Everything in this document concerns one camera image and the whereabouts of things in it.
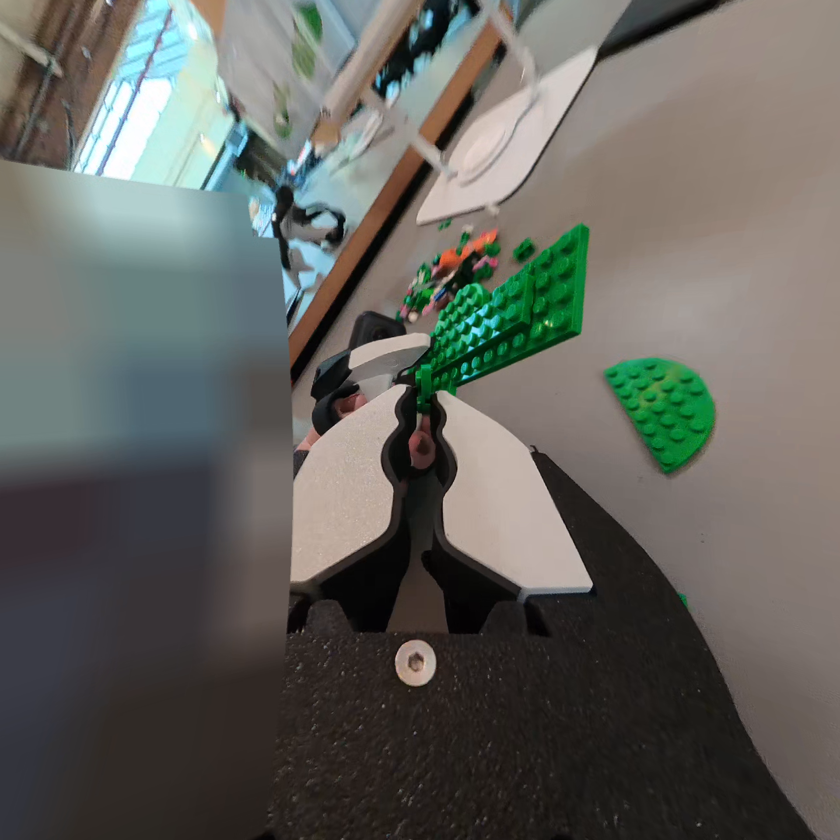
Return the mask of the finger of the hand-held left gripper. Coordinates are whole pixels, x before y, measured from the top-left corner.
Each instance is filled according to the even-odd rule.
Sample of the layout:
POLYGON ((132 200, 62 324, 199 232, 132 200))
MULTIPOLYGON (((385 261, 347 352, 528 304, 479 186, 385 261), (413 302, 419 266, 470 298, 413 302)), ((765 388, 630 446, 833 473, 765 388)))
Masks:
POLYGON ((359 386, 365 399, 374 400, 412 368, 431 344, 431 337, 420 332, 363 344, 350 352, 349 380, 359 386))

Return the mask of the bright window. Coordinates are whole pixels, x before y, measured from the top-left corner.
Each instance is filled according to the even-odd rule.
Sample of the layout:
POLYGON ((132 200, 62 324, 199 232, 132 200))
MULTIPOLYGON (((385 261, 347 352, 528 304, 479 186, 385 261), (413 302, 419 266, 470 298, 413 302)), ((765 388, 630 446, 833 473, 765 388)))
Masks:
POLYGON ((77 174, 129 180, 146 152, 177 82, 212 31, 194 2, 140 2, 70 158, 77 174))

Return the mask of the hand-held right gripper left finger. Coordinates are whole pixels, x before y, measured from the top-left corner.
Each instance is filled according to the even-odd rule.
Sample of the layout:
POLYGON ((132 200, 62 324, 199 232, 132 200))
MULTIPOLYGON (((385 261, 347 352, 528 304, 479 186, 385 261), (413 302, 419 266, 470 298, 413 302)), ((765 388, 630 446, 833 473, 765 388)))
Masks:
POLYGON ((291 585, 323 585, 396 535, 415 390, 394 385, 339 420, 293 482, 291 585))

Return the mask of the white stand frame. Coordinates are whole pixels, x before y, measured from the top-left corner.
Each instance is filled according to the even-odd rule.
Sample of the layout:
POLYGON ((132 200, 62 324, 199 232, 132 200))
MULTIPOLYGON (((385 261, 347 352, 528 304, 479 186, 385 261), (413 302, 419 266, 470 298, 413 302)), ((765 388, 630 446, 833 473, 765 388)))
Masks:
MULTIPOLYGON (((384 101, 372 87, 375 72, 385 62, 422 5, 423 2, 410 1, 377 2, 372 17, 362 30, 358 45, 324 95, 320 114, 311 133, 311 140, 315 144, 338 142, 342 126, 359 102, 378 113, 385 113, 384 101)), ((492 25, 507 52, 521 66, 526 97, 518 115, 513 119, 502 120, 500 126, 491 130, 489 140, 478 143, 477 157, 474 160, 465 158, 464 163, 455 169, 444 160, 438 147, 424 138, 417 125, 405 117, 398 107, 393 107, 397 124, 403 128, 414 150, 446 181, 456 180, 463 186, 476 181, 497 161, 509 146, 519 123, 530 113, 540 96, 540 78, 534 58, 520 41, 506 5, 503 2, 478 2, 478 6, 480 15, 492 25)))

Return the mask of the green half-round lego plate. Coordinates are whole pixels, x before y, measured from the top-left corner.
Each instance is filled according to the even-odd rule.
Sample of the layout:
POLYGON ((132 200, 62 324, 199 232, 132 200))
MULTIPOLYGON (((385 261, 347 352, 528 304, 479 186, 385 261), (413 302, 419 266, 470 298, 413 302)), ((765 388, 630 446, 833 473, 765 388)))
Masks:
POLYGON ((665 475, 688 464, 707 445, 717 408, 701 376, 675 360, 625 360, 603 372, 628 421, 665 475))

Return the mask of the white stand base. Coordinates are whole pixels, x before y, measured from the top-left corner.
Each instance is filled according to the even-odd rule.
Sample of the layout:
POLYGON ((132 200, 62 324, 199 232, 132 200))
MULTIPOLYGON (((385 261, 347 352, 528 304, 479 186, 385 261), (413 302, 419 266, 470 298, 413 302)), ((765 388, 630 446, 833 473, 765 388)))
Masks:
POLYGON ((591 75, 598 51, 588 46, 479 116, 449 158, 454 174, 437 178, 417 225, 495 207, 515 193, 591 75))

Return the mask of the green lego plate assembly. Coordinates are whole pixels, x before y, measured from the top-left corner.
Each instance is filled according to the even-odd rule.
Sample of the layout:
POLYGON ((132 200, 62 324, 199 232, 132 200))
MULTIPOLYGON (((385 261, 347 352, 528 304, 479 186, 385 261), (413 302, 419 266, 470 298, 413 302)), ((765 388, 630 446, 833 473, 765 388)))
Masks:
POLYGON ((418 405, 570 340, 582 329, 590 229, 578 224, 495 290, 470 283, 440 313, 409 371, 418 405))

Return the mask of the person's left hand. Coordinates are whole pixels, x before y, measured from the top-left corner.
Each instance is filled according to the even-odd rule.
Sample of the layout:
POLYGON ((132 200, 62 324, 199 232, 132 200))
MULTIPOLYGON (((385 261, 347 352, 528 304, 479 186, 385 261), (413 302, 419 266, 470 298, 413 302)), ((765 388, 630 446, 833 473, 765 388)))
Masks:
POLYGON ((408 451, 413 472, 422 475, 434 466, 436 444, 427 423, 421 423, 413 432, 408 441, 408 451))

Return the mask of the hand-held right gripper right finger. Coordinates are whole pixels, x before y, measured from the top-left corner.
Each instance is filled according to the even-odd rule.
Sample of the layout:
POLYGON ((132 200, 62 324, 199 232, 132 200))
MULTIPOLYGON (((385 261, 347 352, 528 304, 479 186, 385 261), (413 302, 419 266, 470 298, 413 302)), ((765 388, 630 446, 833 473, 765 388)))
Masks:
POLYGON ((448 392, 432 400, 443 487, 435 537, 462 568, 519 602, 593 581, 528 446, 448 392))

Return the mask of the pile of mixed lego pieces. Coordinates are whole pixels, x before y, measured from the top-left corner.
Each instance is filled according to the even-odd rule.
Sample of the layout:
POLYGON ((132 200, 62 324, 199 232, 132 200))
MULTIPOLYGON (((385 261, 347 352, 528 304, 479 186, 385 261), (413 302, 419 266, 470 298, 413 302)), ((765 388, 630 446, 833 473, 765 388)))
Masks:
POLYGON ((493 276, 499 264, 501 247, 496 227, 474 235, 473 227, 463 229, 456 247, 437 255, 431 264, 423 263, 408 285, 395 313, 399 323, 415 323, 421 317, 444 310, 458 292, 493 276))

